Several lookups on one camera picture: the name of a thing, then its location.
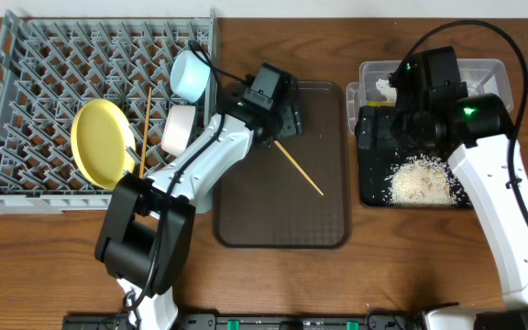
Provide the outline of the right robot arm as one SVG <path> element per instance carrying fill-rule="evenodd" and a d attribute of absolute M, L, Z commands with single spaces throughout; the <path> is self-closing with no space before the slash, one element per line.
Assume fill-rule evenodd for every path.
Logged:
<path fill-rule="evenodd" d="M 493 93 L 426 103 L 401 97 L 404 137 L 446 160 L 478 216 L 499 273 L 501 311 L 460 305 L 424 314 L 427 329 L 528 329 L 528 177 L 516 126 Z"/>

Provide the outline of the white tissue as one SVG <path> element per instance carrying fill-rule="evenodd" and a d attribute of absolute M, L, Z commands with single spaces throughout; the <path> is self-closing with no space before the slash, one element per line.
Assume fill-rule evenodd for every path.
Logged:
<path fill-rule="evenodd" d="M 386 98 L 389 103 L 395 103 L 397 99 L 397 91 L 390 85 L 390 82 L 386 79 L 378 79 L 376 82 L 376 88 L 379 93 Z"/>

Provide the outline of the rice and food scraps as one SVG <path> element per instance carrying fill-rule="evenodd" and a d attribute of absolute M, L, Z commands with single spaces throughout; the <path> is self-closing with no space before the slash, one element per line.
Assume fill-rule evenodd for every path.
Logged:
<path fill-rule="evenodd" d="M 385 202 L 397 207 L 452 207 L 459 205 L 458 180 L 448 164 L 434 156 L 406 158 L 390 167 Z"/>

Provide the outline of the yellow orange snack wrapper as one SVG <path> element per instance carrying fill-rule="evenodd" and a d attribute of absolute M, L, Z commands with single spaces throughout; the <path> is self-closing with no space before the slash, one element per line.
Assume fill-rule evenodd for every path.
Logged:
<path fill-rule="evenodd" d="M 366 101 L 366 106 L 395 106 L 394 102 L 387 102 L 387 101 Z"/>

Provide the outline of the light blue bowl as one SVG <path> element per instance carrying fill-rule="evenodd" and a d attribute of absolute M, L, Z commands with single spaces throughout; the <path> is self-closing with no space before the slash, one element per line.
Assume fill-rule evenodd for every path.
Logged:
<path fill-rule="evenodd" d="M 175 59 L 170 72 L 170 88 L 183 100 L 194 103 L 203 95 L 211 70 L 199 51 L 183 50 Z"/>

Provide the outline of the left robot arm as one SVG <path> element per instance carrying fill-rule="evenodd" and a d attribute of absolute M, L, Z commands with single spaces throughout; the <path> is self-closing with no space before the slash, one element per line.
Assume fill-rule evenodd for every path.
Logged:
<path fill-rule="evenodd" d="M 226 93 L 180 156 L 145 179 L 119 180 L 94 256 L 124 291 L 128 328 L 172 328 L 172 287 L 189 255 L 197 206 L 254 145 L 302 133 L 300 98 L 295 79 L 271 92 L 252 84 Z"/>

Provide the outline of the white pink shallow bowl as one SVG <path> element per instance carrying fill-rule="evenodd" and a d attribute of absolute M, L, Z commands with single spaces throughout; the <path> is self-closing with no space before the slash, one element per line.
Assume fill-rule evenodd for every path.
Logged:
<path fill-rule="evenodd" d="M 194 128 L 196 108 L 193 105 L 174 105 L 165 122 L 160 146 L 174 157 L 179 157 L 189 145 Z"/>

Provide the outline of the yellow round plate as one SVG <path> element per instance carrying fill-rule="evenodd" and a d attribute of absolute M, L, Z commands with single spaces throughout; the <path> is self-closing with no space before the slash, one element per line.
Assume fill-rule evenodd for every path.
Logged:
<path fill-rule="evenodd" d="M 71 152 L 78 170 L 93 185 L 113 190 L 135 168 L 135 158 L 128 153 L 135 148 L 126 115 L 109 100 L 93 99 L 73 119 Z"/>

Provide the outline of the wooden chopstick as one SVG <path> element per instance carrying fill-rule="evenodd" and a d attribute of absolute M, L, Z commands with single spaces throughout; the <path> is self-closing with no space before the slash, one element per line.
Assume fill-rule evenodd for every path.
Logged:
<path fill-rule="evenodd" d="M 142 148 L 141 148 L 141 153 L 140 153 L 140 165 L 139 165 L 139 170 L 138 170 L 138 177 L 140 179 L 144 178 L 144 172 L 145 172 L 146 150 L 147 150 L 147 145 L 148 145 L 149 118 L 150 118 L 150 111 L 151 111 L 152 92 L 153 92 L 153 88 L 150 86 L 148 88 L 148 100 L 146 103 L 144 132 L 143 132 Z"/>
<path fill-rule="evenodd" d="M 287 160 L 292 164 L 292 166 L 304 177 L 304 179 L 307 180 L 321 196 L 325 196 L 324 192 L 320 189 L 320 187 L 314 182 L 314 180 L 307 174 L 307 172 L 302 168 L 302 166 L 297 162 L 297 160 L 278 140 L 274 140 L 274 145 L 287 158 Z"/>

